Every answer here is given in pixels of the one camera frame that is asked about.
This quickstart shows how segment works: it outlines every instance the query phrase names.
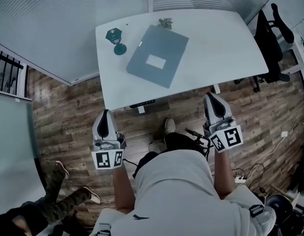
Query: shoe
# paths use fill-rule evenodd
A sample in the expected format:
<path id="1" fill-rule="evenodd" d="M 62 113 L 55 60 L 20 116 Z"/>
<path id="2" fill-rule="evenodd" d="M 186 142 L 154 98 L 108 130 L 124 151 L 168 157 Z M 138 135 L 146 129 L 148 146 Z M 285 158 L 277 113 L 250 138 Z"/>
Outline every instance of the shoe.
<path id="1" fill-rule="evenodd" d="M 149 143 L 149 152 L 155 152 L 157 154 L 161 153 L 161 150 L 158 147 L 158 145 L 156 144 L 156 142 L 150 142 Z"/>
<path id="2" fill-rule="evenodd" d="M 64 179 L 69 179 L 69 177 L 70 177 L 69 171 L 67 171 L 65 169 L 64 165 L 60 161 L 56 161 L 56 165 L 63 169 L 63 171 L 65 173 Z"/>
<path id="3" fill-rule="evenodd" d="M 165 135 L 173 133 L 176 129 L 175 122 L 172 118 L 167 118 L 165 121 Z"/>
<path id="4" fill-rule="evenodd" d="M 99 195 L 97 195 L 95 192 L 92 192 L 89 188 L 87 187 L 83 187 L 86 188 L 88 191 L 91 192 L 91 201 L 93 201 L 94 203 L 100 204 L 101 203 L 101 198 L 99 197 Z"/>

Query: white label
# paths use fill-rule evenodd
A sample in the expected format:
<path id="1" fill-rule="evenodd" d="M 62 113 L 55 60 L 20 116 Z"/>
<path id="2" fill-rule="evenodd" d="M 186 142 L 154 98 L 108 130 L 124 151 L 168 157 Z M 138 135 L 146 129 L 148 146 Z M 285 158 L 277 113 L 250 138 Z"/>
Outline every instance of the white label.
<path id="1" fill-rule="evenodd" d="M 165 59 L 161 59 L 157 56 L 149 55 L 146 63 L 155 66 L 157 68 L 163 69 L 165 62 L 166 62 Z"/>

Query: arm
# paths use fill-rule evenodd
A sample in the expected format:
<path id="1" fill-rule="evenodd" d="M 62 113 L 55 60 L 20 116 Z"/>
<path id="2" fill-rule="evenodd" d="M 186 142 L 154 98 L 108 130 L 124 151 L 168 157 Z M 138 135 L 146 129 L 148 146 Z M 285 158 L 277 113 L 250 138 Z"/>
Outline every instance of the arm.
<path id="1" fill-rule="evenodd" d="M 219 197 L 221 199 L 224 199 L 227 195 L 236 189 L 227 152 L 225 151 L 218 153 L 216 151 L 214 155 L 214 163 L 214 188 Z"/>
<path id="2" fill-rule="evenodd" d="M 113 183 L 116 210 L 125 214 L 130 213 L 134 210 L 135 197 L 124 164 L 113 169 Z"/>

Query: wooden floor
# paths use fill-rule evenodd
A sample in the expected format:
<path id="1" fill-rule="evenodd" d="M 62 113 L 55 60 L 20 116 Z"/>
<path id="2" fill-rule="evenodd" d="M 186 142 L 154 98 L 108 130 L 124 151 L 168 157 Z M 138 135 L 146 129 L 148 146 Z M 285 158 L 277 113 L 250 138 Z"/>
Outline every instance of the wooden floor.
<path id="1" fill-rule="evenodd" d="M 220 88 L 221 96 L 230 103 L 233 115 L 241 125 L 244 138 L 242 146 L 230 151 L 232 167 L 241 167 L 246 173 L 253 164 L 274 150 L 281 140 L 281 131 L 291 131 L 300 121 L 275 153 L 266 158 L 262 179 L 251 187 L 261 186 L 268 190 L 269 185 L 274 184 L 286 188 L 289 175 L 300 159 L 300 146 L 304 143 L 304 90 L 299 74 L 292 75 L 288 83 L 263 83 L 259 93 L 253 92 L 250 79 L 239 85 L 223 83 Z M 127 138 L 126 158 L 138 162 L 148 152 L 152 139 L 161 142 L 167 117 L 175 120 L 178 132 L 183 133 L 185 127 L 201 132 L 203 96 L 212 89 L 201 88 L 160 99 L 146 108 L 145 115 L 139 115 L 137 110 L 115 111 L 119 131 Z M 100 205 L 86 202 L 77 207 L 81 223 L 93 226 L 103 208 L 114 207 L 111 174 L 95 170 L 91 157 L 91 127 L 105 108 L 100 78 L 68 87 L 30 69 L 28 96 L 33 100 L 44 174 L 48 175 L 50 166 L 56 160 L 61 160 L 70 172 L 70 179 L 62 185 L 60 198 L 84 185 L 102 197 Z M 209 162 L 214 172 L 212 156 L 213 153 Z M 135 168 L 125 164 L 131 178 Z M 251 180 L 261 173 L 262 167 L 259 167 Z"/>

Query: office chair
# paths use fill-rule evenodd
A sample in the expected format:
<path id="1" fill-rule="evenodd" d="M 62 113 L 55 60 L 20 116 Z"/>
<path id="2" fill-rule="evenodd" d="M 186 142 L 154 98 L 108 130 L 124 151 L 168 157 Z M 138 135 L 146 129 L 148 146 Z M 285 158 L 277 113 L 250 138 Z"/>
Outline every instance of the office chair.
<path id="1" fill-rule="evenodd" d="M 283 54 L 276 39 L 276 35 L 272 31 L 272 27 L 278 27 L 285 41 L 290 44 L 294 42 L 294 35 L 280 18 L 277 5 L 272 3 L 271 8 L 274 16 L 273 21 L 268 21 L 262 10 L 258 13 L 257 29 L 254 38 L 265 59 L 269 72 L 258 75 L 261 80 L 258 80 L 257 76 L 253 76 L 256 84 L 256 87 L 254 88 L 255 92 L 260 91 L 259 82 L 264 82 L 263 79 L 265 79 L 267 83 L 290 81 L 290 76 L 288 74 L 283 74 L 280 71 L 278 62 L 282 60 Z M 235 84 L 238 84 L 242 80 L 243 79 L 235 80 L 234 82 Z"/>

